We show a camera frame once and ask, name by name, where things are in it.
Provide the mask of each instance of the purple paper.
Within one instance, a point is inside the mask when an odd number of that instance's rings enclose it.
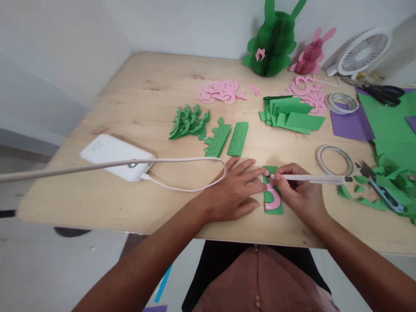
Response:
[[[336,102],[335,104],[342,109],[348,109],[347,104]],[[358,141],[370,141],[376,138],[362,105],[351,114],[339,115],[333,111],[330,114],[334,135]]]
[[[157,305],[155,307],[144,308],[142,312],[166,312],[167,310],[167,305]]]
[[[412,92],[412,91],[416,90],[415,88],[402,88],[402,89],[404,90],[405,93]],[[355,88],[355,92],[371,96],[366,91],[364,91],[363,89],[360,89],[360,88],[357,88],[357,87]]]
[[[416,133],[416,116],[405,117],[409,126],[413,129],[414,133]]]

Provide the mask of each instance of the white wall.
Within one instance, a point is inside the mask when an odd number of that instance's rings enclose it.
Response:
[[[264,22],[263,0],[103,0],[136,51],[240,59]],[[297,0],[276,0],[291,13]],[[325,60],[360,31],[392,28],[416,13],[415,0],[308,0],[296,18],[293,55],[318,27],[338,32],[324,45]]]
[[[61,145],[131,52],[100,0],[1,1],[0,128]]]

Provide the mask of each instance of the white desk fan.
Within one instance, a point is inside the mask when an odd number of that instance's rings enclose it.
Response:
[[[326,70],[328,76],[337,72],[341,75],[351,75],[355,79],[357,74],[387,51],[391,43],[391,32],[385,29],[369,29],[347,41],[338,54],[336,63]]]

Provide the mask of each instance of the hand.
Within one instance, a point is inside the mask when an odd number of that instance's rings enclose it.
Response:
[[[258,182],[247,185],[247,183],[264,174],[266,170],[257,168],[245,172],[247,168],[256,163],[254,159],[245,160],[232,169],[239,159],[239,157],[230,158],[226,163],[227,174],[225,178],[206,188],[188,203],[193,209],[202,211],[205,223],[237,220],[260,206],[257,201],[245,202],[245,200],[251,195],[265,192],[267,190],[266,184]],[[223,174],[224,169],[214,181],[222,177]]]
[[[307,225],[316,225],[330,218],[322,195],[322,185],[308,181],[288,182],[282,174],[309,174],[301,166],[291,163],[280,167],[274,174],[282,199]]]

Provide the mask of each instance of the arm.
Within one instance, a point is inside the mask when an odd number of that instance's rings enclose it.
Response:
[[[259,207],[256,201],[244,200],[266,191],[266,185],[246,184],[265,170],[258,168],[245,173],[255,163],[252,159],[232,169],[238,160],[238,157],[231,158],[222,181],[188,202],[120,260],[73,311],[141,311],[169,266],[205,224],[236,220]]]
[[[373,311],[414,311],[416,282],[372,250],[326,211],[322,186],[294,185],[281,174],[309,174],[297,164],[280,167],[276,185],[283,200],[328,249],[348,279]]]

